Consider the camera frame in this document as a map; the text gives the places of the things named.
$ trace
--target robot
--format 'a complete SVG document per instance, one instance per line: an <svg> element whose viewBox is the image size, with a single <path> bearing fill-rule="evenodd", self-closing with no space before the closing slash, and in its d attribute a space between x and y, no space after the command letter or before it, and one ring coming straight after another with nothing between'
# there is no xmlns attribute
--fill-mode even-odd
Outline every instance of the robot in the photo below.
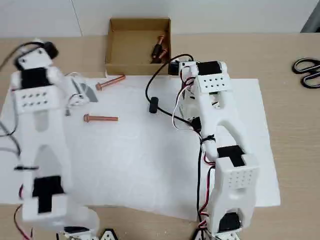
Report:
<svg viewBox="0 0 320 240"><path fill-rule="evenodd" d="M178 71L171 74L180 75L184 95L180 104L177 97L176 107L200 133L201 150L215 168L214 188L199 210L200 221L201 215L204 220L193 239L203 238L202 229L209 238L237 240L237 232L251 223L259 164L239 118L227 65L222 61L176 61L169 69L177 64ZM237 145L217 147L219 125L229 131Z"/></svg>
<svg viewBox="0 0 320 240"><path fill-rule="evenodd" d="M66 106L71 100L86 102L86 96L74 94L75 82L53 66L58 50L51 42L35 40L31 44L36 47L23 49L15 59L19 71L11 75L10 83L23 149L22 219L67 238L97 240L97 213L70 195L72 166L63 125L68 116ZM113 236L110 230L105 234Z"/></svg>

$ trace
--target screw head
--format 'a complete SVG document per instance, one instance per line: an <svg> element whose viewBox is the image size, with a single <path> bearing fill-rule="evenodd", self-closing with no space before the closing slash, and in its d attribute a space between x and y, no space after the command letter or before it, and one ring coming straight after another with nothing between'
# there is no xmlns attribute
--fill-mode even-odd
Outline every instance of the screw head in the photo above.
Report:
<svg viewBox="0 0 320 240"><path fill-rule="evenodd" d="M83 120L88 123L90 121L89 114L83 115Z"/></svg>
<svg viewBox="0 0 320 240"><path fill-rule="evenodd" d="M96 88L98 91L102 91L102 86L101 86L100 82L98 82L98 83L95 85L95 88Z"/></svg>

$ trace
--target scissors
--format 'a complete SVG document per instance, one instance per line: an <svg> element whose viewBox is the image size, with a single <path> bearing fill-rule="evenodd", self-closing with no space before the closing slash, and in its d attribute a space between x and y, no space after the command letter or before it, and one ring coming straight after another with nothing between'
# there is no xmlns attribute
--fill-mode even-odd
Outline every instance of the scissors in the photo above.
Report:
<svg viewBox="0 0 320 240"><path fill-rule="evenodd" d="M298 68L298 65L301 63L311 63L312 66L308 66L306 68ZM320 88L320 83L319 84L308 83L309 80L320 77L320 71L318 71L319 69L320 69L320 60L315 59L315 58L310 58L310 57L304 57L304 58L298 59L292 65L292 71L295 74L309 73L309 75L306 75L301 79L302 86L304 86L305 88L308 88L308 89Z"/></svg>

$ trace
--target copper bolt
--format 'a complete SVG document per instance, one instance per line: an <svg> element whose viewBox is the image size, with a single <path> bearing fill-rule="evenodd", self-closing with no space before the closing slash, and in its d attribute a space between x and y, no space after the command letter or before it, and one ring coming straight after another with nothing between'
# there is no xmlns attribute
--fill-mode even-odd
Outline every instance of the copper bolt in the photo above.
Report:
<svg viewBox="0 0 320 240"><path fill-rule="evenodd" d="M117 116L90 116L89 114L83 115L83 120L85 122L90 122L90 121L118 121Z"/></svg>
<svg viewBox="0 0 320 240"><path fill-rule="evenodd" d="M165 36L164 36L164 35L158 36L158 42L157 42L157 44L161 45L164 39L165 39Z"/></svg>
<svg viewBox="0 0 320 240"><path fill-rule="evenodd" d="M121 80L124 80L126 79L126 76L125 75L122 75L122 76L119 76L115 79L112 79L112 80L109 80L109 81L106 81L106 82L103 82L103 83L100 83L98 82L96 85L95 85L95 88L98 90L98 91L102 91L102 89L106 86L109 86L111 84L115 84L117 82L120 82Z"/></svg>
<svg viewBox="0 0 320 240"><path fill-rule="evenodd" d="M162 59L168 53L168 48L164 48L159 55L159 59Z"/></svg>

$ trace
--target white wall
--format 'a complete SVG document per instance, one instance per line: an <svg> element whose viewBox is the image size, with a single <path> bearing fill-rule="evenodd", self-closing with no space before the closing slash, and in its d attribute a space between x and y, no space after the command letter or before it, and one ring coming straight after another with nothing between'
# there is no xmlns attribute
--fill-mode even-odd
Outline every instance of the white wall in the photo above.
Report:
<svg viewBox="0 0 320 240"><path fill-rule="evenodd" d="M0 0L0 37L105 35L111 17L170 17L173 33L300 32L318 0Z"/></svg>

